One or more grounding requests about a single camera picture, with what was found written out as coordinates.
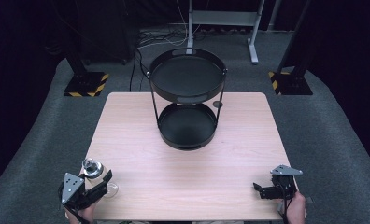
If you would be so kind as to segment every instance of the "table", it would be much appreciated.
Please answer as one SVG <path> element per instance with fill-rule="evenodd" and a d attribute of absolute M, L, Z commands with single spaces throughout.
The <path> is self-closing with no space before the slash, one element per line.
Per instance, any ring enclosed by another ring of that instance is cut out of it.
<path fill-rule="evenodd" d="M 216 111 L 216 100 L 205 105 Z M 99 202 L 95 218 L 281 220 L 276 203 L 252 187 L 272 186 L 270 170 L 289 165 L 266 97 L 225 92 L 222 103 L 212 141 L 182 151 L 160 136 L 150 92 L 109 94 L 87 157 L 112 170 L 119 191 Z M 156 97 L 158 111 L 168 104 Z"/>
<path fill-rule="evenodd" d="M 209 25 L 237 25 L 253 26 L 252 36 L 248 38 L 249 55 L 252 64 L 258 64 L 257 51 L 255 49 L 255 38 L 257 36 L 259 23 L 261 21 L 264 0 L 260 1 L 258 11 L 256 12 L 233 12 L 233 11 L 208 11 L 193 10 L 193 0 L 189 0 L 188 25 L 190 37 L 188 38 L 188 48 L 193 48 L 193 24 Z"/>

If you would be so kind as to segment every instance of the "robotic arm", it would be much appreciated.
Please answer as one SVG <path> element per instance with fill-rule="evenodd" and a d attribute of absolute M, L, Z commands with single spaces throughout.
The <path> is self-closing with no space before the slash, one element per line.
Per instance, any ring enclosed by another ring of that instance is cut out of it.
<path fill-rule="evenodd" d="M 259 191 L 262 199 L 283 199 L 283 203 L 277 208 L 285 224 L 287 220 L 287 201 L 293 198 L 297 189 L 293 180 L 294 175 L 302 175 L 300 170 L 293 169 L 289 166 L 279 165 L 270 172 L 272 174 L 273 187 L 262 188 L 253 183 L 255 190 Z"/>
<path fill-rule="evenodd" d="M 62 205 L 71 212 L 82 224 L 89 224 L 78 214 L 78 210 L 85 209 L 102 198 L 107 193 L 107 183 L 112 178 L 109 170 L 103 181 L 92 189 L 85 189 L 85 175 L 80 176 L 66 173 L 64 182 L 59 187 L 59 198 Z"/>

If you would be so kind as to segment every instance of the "hand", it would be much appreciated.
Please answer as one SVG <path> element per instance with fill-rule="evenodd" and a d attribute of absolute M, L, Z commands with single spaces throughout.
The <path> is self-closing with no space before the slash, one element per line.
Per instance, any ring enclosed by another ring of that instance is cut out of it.
<path fill-rule="evenodd" d="M 295 193 L 287 209 L 290 224 L 305 224 L 306 199 L 299 191 Z"/>
<path fill-rule="evenodd" d="M 95 210 L 95 207 L 97 206 L 97 203 L 99 201 L 100 200 L 98 200 L 97 202 L 93 203 L 92 205 L 90 205 L 89 207 L 87 207 L 87 208 L 85 208 L 83 210 L 79 210 L 78 211 L 78 214 L 81 217 L 83 217 L 84 219 L 88 220 L 90 223 L 93 223 L 93 221 L 94 221 L 94 210 Z M 66 209 L 65 209 L 65 213 L 66 213 L 66 216 L 69 219 L 69 223 L 70 224 L 79 224 L 78 219 L 72 213 L 70 213 Z"/>

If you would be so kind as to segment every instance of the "gray carpet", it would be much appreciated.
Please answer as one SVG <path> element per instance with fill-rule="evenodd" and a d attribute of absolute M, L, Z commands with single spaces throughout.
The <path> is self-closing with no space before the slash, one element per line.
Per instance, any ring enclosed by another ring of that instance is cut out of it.
<path fill-rule="evenodd" d="M 257 36 L 260 63 L 250 63 L 241 34 L 195 41 L 194 46 L 219 56 L 227 65 L 226 91 L 266 94 L 292 167 L 304 171 L 299 189 L 314 203 L 306 223 L 370 223 L 370 159 L 330 90 L 306 73 L 312 96 L 276 96 L 268 72 L 278 68 L 291 33 Z M 176 46 L 153 45 L 140 49 L 143 64 Z M 84 159 L 107 95 L 129 91 L 133 63 L 92 63 L 89 71 L 109 73 L 98 97 L 64 97 L 72 77 L 62 61 L 50 93 L 18 153 L 0 178 L 0 223 L 67 223 L 59 209 L 57 188 L 64 173 L 77 173 Z M 135 69 L 134 91 L 142 78 Z M 146 79 L 141 91 L 149 91 Z"/>

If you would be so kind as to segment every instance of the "two-tier stand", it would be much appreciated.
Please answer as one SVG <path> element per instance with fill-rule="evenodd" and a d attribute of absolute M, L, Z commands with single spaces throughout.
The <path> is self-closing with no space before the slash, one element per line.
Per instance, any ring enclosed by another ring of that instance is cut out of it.
<path fill-rule="evenodd" d="M 227 69 L 214 54 L 202 49 L 173 49 L 158 56 L 148 72 L 156 120 L 170 147 L 194 150 L 214 136 L 222 106 Z M 158 115 L 154 93 L 172 102 Z M 217 94 L 217 114 L 204 105 Z"/>

